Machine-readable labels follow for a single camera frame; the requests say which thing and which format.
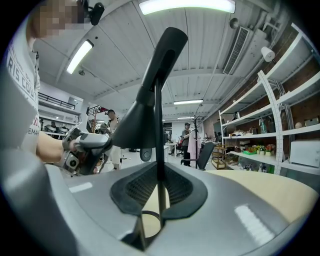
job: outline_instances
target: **forearm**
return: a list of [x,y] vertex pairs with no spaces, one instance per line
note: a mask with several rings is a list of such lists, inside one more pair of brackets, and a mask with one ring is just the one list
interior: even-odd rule
[[43,131],[39,132],[36,155],[45,163],[58,163],[64,153],[62,140],[52,138]]

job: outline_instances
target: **green tray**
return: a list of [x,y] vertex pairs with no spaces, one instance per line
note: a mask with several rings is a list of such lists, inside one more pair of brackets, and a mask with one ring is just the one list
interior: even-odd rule
[[249,152],[249,151],[243,151],[242,153],[244,153],[244,154],[246,154],[246,155],[254,155],[254,154],[256,154],[257,153],[257,151],[254,151],[254,152]]

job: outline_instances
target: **black headset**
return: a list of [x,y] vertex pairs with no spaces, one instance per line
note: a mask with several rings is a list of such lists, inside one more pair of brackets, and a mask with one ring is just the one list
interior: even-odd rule
[[77,2],[84,10],[84,16],[78,22],[83,23],[84,20],[89,19],[93,26],[98,25],[101,16],[105,11],[104,5],[100,2],[97,2],[92,8],[89,6],[89,0],[77,0]]

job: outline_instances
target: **black railing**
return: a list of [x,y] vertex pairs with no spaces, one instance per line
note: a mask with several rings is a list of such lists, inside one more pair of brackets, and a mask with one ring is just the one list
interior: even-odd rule
[[106,112],[108,111],[108,109],[102,107],[102,106],[94,106],[92,108],[88,108],[86,111],[86,114],[88,116],[94,115],[95,113],[102,113],[102,112]]
[[46,94],[43,94],[41,92],[38,93],[38,97],[40,100],[46,101],[46,102],[50,102],[50,103],[54,103],[57,104],[59,106],[71,109],[71,110],[75,110],[76,105],[70,104],[68,102],[62,101],[60,99],[48,96]]

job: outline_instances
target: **chair backrest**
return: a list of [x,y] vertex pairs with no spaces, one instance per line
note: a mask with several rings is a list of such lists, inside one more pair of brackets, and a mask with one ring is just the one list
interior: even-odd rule
[[215,145],[212,142],[208,142],[204,145],[202,152],[198,158],[197,164],[200,170],[204,170],[207,162],[211,156],[211,153],[214,151]]

